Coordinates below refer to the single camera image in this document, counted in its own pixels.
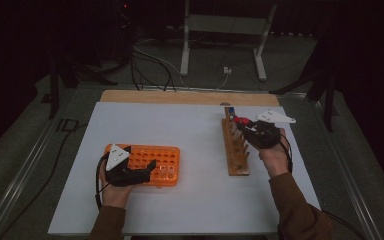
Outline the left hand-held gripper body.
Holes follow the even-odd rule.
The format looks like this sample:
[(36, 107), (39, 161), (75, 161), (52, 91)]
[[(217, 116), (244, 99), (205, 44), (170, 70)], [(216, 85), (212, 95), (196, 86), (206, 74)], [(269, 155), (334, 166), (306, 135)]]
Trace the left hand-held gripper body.
[(117, 144), (110, 144), (105, 165), (107, 182), (116, 187), (141, 184), (147, 181), (147, 173), (129, 167), (130, 155)]

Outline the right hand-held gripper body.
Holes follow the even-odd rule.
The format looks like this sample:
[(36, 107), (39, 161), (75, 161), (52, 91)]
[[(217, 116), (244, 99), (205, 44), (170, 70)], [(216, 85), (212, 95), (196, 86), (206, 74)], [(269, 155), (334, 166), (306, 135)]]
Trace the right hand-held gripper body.
[(274, 110), (267, 110), (256, 116), (259, 123), (256, 126), (246, 126), (250, 136), (246, 140), (259, 149), (269, 149), (281, 142), (280, 129), (276, 123), (295, 123), (294, 118)]

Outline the orange plastic tube rack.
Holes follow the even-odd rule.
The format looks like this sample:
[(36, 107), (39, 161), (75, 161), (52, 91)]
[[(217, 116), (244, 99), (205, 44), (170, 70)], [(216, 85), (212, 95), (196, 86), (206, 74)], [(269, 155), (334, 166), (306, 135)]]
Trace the orange plastic tube rack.
[[(108, 144), (104, 150), (104, 158), (106, 160), (108, 159), (109, 145), (110, 144)], [(122, 148), (131, 146), (132, 151), (129, 160), (129, 167), (132, 169), (142, 169), (145, 168), (151, 160), (157, 161), (156, 168), (151, 173), (147, 173), (147, 181), (141, 184), (157, 187), (172, 187), (177, 184), (180, 168), (180, 150), (178, 147), (136, 144), (117, 145)], [(168, 169), (167, 176), (165, 178), (161, 178), (159, 170), (161, 165), (166, 166), (166, 168), (168, 168), (168, 166), (175, 167), (175, 176), (173, 179), (168, 178)]]

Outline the wooden test tube rack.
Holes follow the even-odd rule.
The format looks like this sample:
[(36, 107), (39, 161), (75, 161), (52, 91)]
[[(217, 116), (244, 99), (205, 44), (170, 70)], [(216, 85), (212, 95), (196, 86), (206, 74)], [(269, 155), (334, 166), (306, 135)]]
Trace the wooden test tube rack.
[(232, 120), (233, 116), (228, 113), (228, 107), (225, 106), (225, 117), (221, 120), (225, 152), (228, 165), (228, 174), (230, 176), (248, 176), (250, 174), (248, 167), (248, 145), (245, 143), (243, 134), (236, 128)]

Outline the person's left hand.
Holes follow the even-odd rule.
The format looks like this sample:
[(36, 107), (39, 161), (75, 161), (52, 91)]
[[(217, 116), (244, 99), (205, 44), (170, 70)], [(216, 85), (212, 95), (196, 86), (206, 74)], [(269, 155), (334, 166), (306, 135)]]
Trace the person's left hand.
[(102, 205), (116, 208), (125, 208), (129, 195), (134, 186), (116, 187), (109, 184), (105, 178), (105, 167), (100, 167), (99, 179), (102, 187)]

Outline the person's right hand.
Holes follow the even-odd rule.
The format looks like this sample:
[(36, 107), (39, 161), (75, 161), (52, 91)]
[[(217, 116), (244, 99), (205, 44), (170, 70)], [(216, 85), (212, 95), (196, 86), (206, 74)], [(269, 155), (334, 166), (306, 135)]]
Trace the person's right hand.
[(289, 172), (290, 144), (283, 128), (280, 129), (281, 142), (270, 149), (260, 149), (259, 157), (270, 178)]

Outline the black tripod stand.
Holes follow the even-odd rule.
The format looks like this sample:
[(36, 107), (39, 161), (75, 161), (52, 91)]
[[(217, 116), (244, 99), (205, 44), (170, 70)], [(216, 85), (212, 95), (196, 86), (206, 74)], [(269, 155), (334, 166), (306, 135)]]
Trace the black tripod stand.
[(69, 88), (75, 88), (78, 84), (74, 71), (78, 70), (92, 80), (103, 85), (113, 86), (115, 82), (111, 82), (98, 73), (93, 72), (86, 66), (76, 62), (74, 59), (65, 55), (49, 57), (49, 77), (50, 77), (50, 93), (43, 98), (44, 103), (50, 104), (49, 118), (53, 119), (59, 110), (59, 81), (62, 80)]
[(323, 121), (326, 128), (332, 132), (333, 100), (335, 88), (335, 70), (337, 67), (337, 41), (335, 37), (323, 35), (317, 41), (299, 78), (276, 90), (271, 94), (284, 95), (297, 87), (311, 82), (306, 93), (309, 101), (319, 101), (325, 95)]

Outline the grey metal table frame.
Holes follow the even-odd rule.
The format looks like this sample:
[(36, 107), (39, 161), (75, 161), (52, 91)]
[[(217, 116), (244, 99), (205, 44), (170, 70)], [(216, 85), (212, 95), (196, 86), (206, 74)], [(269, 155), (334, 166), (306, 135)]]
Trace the grey metal table frame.
[(255, 67), (260, 81), (266, 81), (268, 76), (263, 63), (263, 50), (267, 42), (273, 18), (277, 10), (276, 4), (271, 4), (264, 18), (249, 18), (235, 16), (202, 15), (190, 12), (190, 0), (184, 0), (184, 35), (183, 50), (180, 63), (180, 75), (187, 76), (189, 70), (189, 33), (191, 31), (211, 33), (233, 33), (259, 35), (260, 43), (253, 49)]

